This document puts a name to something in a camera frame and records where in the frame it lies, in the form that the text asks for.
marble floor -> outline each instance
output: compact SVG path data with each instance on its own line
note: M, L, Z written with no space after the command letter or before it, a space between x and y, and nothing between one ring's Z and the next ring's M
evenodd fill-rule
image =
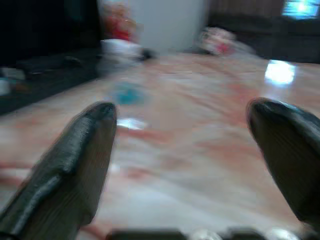
M320 67L258 58L164 56L0 118L0 206L71 118L139 84L145 102L119 106L112 163L97 216L78 240L112 228L273 227L300 224L246 126L246 104L268 97L320 116Z

doll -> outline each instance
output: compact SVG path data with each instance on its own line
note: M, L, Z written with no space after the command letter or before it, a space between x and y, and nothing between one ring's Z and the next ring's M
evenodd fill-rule
M201 35L201 47L213 55L230 54L234 42L234 34L218 27L208 27Z

window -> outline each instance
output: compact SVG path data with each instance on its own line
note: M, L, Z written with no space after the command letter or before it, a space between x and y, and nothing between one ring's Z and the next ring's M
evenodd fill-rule
M296 19L315 18L318 15L320 0L288 0L283 15Z

blue object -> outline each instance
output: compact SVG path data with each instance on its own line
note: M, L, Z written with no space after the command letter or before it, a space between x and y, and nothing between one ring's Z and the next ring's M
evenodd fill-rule
M140 85L123 82L115 87L113 99L119 105L136 105L144 102L145 95Z

light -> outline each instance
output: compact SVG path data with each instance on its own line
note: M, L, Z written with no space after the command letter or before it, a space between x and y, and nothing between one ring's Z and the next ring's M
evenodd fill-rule
M295 73L295 66L285 61L271 60L266 68L265 78L273 84L286 85L293 82Z
M298 6L298 11L299 12L305 12L307 10L307 6L305 5L304 2L301 2Z
M146 124L143 121L139 121L134 118L122 118L118 119L116 122L118 127L128 128L131 130L142 130L146 127Z

